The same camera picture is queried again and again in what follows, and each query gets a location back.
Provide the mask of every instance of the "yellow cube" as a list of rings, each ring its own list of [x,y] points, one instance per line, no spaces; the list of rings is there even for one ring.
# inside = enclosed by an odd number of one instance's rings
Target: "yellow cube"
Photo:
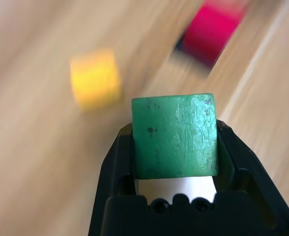
[[[97,109],[121,98],[121,81],[114,52],[101,49],[70,63],[72,90],[83,110]]]

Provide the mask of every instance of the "black object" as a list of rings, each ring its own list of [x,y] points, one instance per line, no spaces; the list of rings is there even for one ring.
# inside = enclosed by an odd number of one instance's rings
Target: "black object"
[[[89,236],[289,236],[289,207],[256,155],[222,121],[214,202],[177,194],[150,206],[137,195],[132,124],[122,128],[101,167]]]

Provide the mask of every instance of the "wood grain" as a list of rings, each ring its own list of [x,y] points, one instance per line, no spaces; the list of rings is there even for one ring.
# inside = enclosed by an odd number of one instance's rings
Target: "wood grain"
[[[222,114],[283,1],[256,1],[211,72],[183,55],[169,56],[201,3],[0,1],[0,236],[87,235],[100,165],[118,130],[131,122],[132,97],[213,92],[218,115]],[[289,29],[283,34],[289,35]],[[250,79],[246,85],[259,85],[246,92],[254,103],[274,99],[268,115],[261,118],[263,106],[258,109],[250,103],[247,110],[242,105],[249,99],[244,90],[230,108],[235,116],[228,123],[261,154],[283,194],[289,191],[289,184],[284,184],[289,175],[282,178],[288,173],[289,159],[280,156],[289,155],[289,139],[278,146],[273,169],[265,156],[272,156],[271,148],[277,147],[279,139],[269,144],[271,137],[262,135],[264,131],[273,138],[289,135],[289,79],[280,78],[281,67],[289,77],[289,45],[284,46],[289,38],[282,35],[276,40],[266,49],[272,56],[261,59],[253,73],[257,78],[271,74],[275,80]],[[99,47],[115,50],[125,99],[102,111],[82,114],[71,94],[68,61]],[[268,84],[278,92],[263,93]],[[249,119],[250,110],[259,114],[259,122]],[[281,124],[285,125],[273,133],[272,125]],[[249,132],[249,125],[257,127]],[[158,190],[172,194],[170,185],[162,184],[164,188],[156,188],[156,194]],[[193,184],[181,187],[187,190]],[[179,181],[173,190],[180,185]]]

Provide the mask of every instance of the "red block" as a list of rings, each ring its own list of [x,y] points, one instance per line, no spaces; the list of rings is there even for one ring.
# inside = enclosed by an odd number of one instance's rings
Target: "red block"
[[[187,29],[182,50],[214,65],[242,18],[243,14],[228,15],[205,4]]]

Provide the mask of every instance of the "dark spot on cube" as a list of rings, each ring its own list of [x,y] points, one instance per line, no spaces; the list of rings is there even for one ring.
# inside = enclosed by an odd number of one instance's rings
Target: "dark spot on cube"
[[[204,103],[209,105],[211,103],[211,101],[212,101],[211,98],[209,98],[208,100],[205,100]]]

